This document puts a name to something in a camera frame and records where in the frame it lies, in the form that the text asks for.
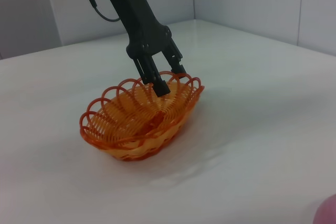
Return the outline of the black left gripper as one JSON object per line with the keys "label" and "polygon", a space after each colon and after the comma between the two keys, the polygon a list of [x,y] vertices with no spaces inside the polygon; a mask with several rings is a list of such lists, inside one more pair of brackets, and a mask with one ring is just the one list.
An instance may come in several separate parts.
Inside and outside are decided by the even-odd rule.
{"label": "black left gripper", "polygon": [[142,82],[151,83],[157,97],[169,94],[170,89],[162,80],[152,55],[162,52],[174,74],[186,73],[186,70],[180,64],[183,56],[168,27],[158,22],[147,0],[110,1],[129,36],[127,54],[138,57],[133,61]]}

